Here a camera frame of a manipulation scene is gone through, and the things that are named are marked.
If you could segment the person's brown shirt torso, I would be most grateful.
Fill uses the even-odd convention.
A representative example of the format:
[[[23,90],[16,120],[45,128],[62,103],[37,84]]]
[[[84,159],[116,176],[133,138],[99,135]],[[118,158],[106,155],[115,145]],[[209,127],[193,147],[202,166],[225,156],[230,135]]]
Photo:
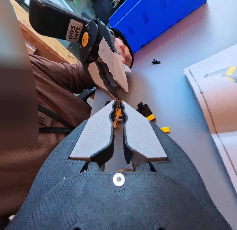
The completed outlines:
[[[0,219],[29,216],[35,206],[58,183],[82,169],[84,161],[67,161],[91,107],[61,87],[37,87],[39,104],[53,111],[76,128],[70,134],[39,133],[37,145],[0,152]]]

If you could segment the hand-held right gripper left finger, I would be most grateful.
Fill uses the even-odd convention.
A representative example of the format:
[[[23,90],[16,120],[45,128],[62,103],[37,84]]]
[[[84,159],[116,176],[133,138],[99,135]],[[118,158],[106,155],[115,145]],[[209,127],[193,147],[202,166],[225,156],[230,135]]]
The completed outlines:
[[[96,162],[99,167],[111,159],[114,154],[114,105],[115,101],[111,101],[87,120],[70,159]]]

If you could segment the person's left hand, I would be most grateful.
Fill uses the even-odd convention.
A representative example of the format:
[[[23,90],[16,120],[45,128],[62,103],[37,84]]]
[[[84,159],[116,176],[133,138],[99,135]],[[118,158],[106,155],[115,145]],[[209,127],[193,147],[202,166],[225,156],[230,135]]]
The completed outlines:
[[[124,44],[124,42],[120,38],[117,38],[117,37],[115,37],[114,45],[122,58],[123,64],[127,65],[128,67],[131,67],[132,55],[129,52],[128,47]]]

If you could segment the person's left forearm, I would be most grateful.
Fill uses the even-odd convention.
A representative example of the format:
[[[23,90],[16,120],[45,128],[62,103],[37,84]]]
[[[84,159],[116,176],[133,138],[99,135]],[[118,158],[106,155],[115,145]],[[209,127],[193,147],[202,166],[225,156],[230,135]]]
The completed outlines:
[[[79,94],[84,89],[96,86],[81,63],[58,63],[32,54],[29,54],[29,58],[33,68],[39,69],[50,80],[71,93]]]

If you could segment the yellow lego assembly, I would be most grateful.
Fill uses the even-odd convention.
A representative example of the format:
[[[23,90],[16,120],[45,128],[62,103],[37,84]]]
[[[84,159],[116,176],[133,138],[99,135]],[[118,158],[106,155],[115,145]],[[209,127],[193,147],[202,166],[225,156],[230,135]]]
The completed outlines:
[[[115,102],[115,115],[114,115],[114,123],[113,123],[114,129],[118,129],[119,122],[123,121],[123,116],[121,112],[121,103],[122,103],[122,100],[120,98],[117,98]]]

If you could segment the black lego plate yellow end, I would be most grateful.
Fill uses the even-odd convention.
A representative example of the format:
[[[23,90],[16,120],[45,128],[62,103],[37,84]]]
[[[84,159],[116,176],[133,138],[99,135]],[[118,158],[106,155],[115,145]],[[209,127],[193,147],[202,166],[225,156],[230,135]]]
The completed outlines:
[[[143,115],[145,118],[147,118],[149,121],[153,121],[156,119],[150,108],[147,104],[143,104],[142,102],[138,103],[138,109],[137,111]]]

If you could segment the black office chair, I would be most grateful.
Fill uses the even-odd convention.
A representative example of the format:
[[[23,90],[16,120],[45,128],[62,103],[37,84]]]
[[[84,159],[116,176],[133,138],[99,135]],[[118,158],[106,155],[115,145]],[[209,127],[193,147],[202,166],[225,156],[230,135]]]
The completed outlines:
[[[88,98],[92,97],[92,99],[94,99],[95,92],[96,87],[93,87],[92,89],[84,89],[80,94],[74,93],[74,95],[87,103]]]

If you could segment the blue plastic bin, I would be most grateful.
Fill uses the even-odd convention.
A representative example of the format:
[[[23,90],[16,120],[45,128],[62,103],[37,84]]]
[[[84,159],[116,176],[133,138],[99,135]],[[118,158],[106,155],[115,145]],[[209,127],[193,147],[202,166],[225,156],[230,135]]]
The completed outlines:
[[[135,53],[207,0],[125,0],[109,18]]]

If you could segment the lego instruction booklet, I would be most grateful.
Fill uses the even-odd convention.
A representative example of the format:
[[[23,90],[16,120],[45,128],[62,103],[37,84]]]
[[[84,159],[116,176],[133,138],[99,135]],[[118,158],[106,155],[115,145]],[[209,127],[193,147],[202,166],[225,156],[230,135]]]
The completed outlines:
[[[229,177],[237,182],[237,45],[184,69]]]

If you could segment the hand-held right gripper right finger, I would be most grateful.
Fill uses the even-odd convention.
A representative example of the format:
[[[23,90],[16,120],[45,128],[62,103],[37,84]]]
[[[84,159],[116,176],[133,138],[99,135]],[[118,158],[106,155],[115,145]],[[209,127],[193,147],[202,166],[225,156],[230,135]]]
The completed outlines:
[[[164,151],[152,122],[132,108],[125,101],[121,102],[123,116],[123,151],[126,163],[134,165],[152,161],[164,161]]]

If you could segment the wooden desk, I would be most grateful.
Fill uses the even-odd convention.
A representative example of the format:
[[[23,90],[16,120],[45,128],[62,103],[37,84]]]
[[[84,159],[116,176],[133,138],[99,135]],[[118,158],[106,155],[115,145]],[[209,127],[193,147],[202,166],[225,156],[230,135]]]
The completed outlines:
[[[24,39],[36,47],[36,55],[59,63],[81,63],[58,40],[37,33],[30,25],[28,12],[26,12],[15,0],[10,0],[10,3],[16,14]]]

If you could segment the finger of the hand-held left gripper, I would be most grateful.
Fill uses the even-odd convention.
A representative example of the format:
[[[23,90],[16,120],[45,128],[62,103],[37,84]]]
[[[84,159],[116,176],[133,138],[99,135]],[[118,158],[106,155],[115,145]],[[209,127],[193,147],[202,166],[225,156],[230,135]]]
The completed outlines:
[[[103,90],[114,100],[119,98],[115,88],[112,86],[110,80],[107,78],[106,72],[102,64],[92,62],[88,66],[88,71],[97,87]]]
[[[108,66],[108,72],[124,92],[129,92],[127,74],[131,74],[131,69],[123,64],[121,56],[117,52],[112,52],[111,48],[103,38],[99,44],[98,55],[103,63]]]

